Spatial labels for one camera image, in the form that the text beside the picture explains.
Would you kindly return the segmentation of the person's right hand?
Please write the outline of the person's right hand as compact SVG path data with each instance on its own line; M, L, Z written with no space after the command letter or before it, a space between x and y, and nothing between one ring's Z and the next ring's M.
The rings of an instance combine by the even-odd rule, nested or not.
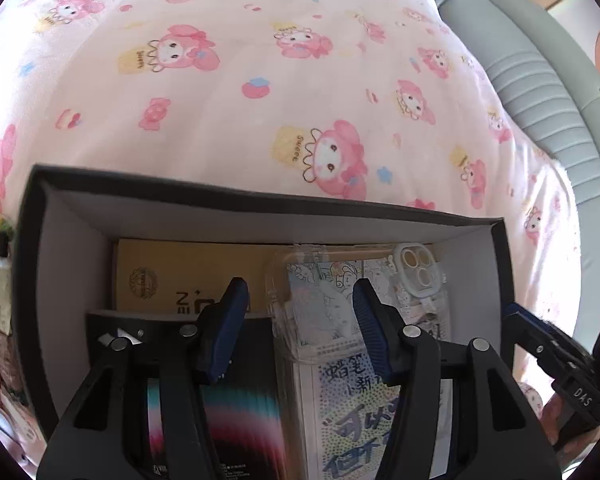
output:
M588 446L596 432L587 432L572 437L567 437L567 425L576 412L557 393L554 393L542 409L540 418L541 425L547 439L557 454L558 462L562 469L570 465Z

